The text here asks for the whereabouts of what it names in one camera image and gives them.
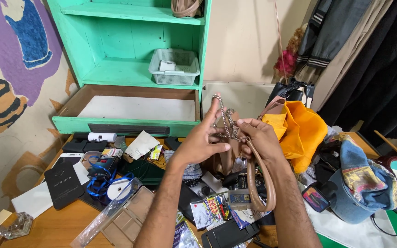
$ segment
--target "white plastic basket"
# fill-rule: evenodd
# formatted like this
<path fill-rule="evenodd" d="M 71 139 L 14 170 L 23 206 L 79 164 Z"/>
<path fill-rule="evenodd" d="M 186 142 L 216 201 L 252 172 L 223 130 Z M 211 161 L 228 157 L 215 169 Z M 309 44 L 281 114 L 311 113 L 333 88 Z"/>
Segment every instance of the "white plastic basket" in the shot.
<path fill-rule="evenodd" d="M 161 60 L 175 62 L 176 70 L 159 71 Z M 200 75 L 199 60 L 192 51 L 182 49 L 156 49 L 148 69 L 157 84 L 193 85 Z"/>

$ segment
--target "painted wall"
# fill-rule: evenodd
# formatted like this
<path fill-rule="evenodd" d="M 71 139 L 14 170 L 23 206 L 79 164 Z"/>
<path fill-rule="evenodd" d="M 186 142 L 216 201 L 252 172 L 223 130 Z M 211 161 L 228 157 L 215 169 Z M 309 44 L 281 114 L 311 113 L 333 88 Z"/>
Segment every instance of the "painted wall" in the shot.
<path fill-rule="evenodd" d="M 40 0 L 0 0 L 0 210 L 32 188 L 63 138 L 51 116 L 77 90 Z"/>
<path fill-rule="evenodd" d="M 277 0 L 283 49 L 310 0 Z M 278 58 L 273 0 L 213 0 L 204 79 L 271 82 Z"/>

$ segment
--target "orange cloth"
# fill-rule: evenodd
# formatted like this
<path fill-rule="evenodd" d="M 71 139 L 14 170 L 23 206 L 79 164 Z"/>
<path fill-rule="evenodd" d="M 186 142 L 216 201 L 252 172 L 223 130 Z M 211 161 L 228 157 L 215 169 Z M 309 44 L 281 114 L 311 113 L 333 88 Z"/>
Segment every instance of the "orange cloth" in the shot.
<path fill-rule="evenodd" d="M 283 154 L 291 160 L 295 173 L 305 172 L 327 134 L 321 117 L 301 101 L 287 101 L 281 115 L 266 114 L 262 121 L 274 127 Z"/>

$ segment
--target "wooden desk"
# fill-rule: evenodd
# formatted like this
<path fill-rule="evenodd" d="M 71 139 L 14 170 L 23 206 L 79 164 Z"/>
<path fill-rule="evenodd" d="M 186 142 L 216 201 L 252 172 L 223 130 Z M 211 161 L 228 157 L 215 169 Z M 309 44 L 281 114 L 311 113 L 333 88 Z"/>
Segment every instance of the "wooden desk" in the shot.
<path fill-rule="evenodd" d="M 378 154 L 373 151 L 356 133 L 349 134 L 353 140 L 364 150 L 368 158 L 377 158 Z M 126 143 L 129 145 L 133 139 L 127 138 Z M 55 156 L 53 161 L 47 167 L 50 169 L 57 161 L 62 150 Z M 44 175 L 40 177 L 37 185 L 42 181 Z M 13 240 L 5 240 L 0 237 L 0 248 L 60 248 L 69 247 L 69 244 L 83 231 L 88 224 L 99 214 L 99 211 L 87 205 L 81 200 L 63 208 L 55 210 L 53 207 L 42 213 L 33 221 L 30 234 Z M 205 231 L 197 232 L 196 228 L 191 225 L 197 239 L 201 243 L 201 235 Z M 263 243 L 271 247 L 277 246 L 277 231 L 274 225 L 261 226 L 260 238 Z M 87 247 L 111 248 L 110 242 L 102 233 L 99 233 Z M 251 243 L 249 248 L 256 248 L 257 245 Z"/>

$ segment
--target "shelf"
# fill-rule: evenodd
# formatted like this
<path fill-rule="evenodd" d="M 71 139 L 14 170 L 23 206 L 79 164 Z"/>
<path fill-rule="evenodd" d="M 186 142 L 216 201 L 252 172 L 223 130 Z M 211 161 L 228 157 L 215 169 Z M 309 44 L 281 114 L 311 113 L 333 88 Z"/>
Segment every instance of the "shelf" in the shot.
<path fill-rule="evenodd" d="M 82 79 L 81 83 L 187 90 L 199 89 L 198 76 L 192 86 L 157 84 L 152 78 L 153 75 L 148 71 L 150 61 L 146 59 L 106 57 Z"/>
<path fill-rule="evenodd" d="M 170 8 L 147 7 L 113 3 L 84 3 L 62 8 L 63 14 L 97 16 L 138 21 L 205 25 L 204 18 L 177 18 Z"/>

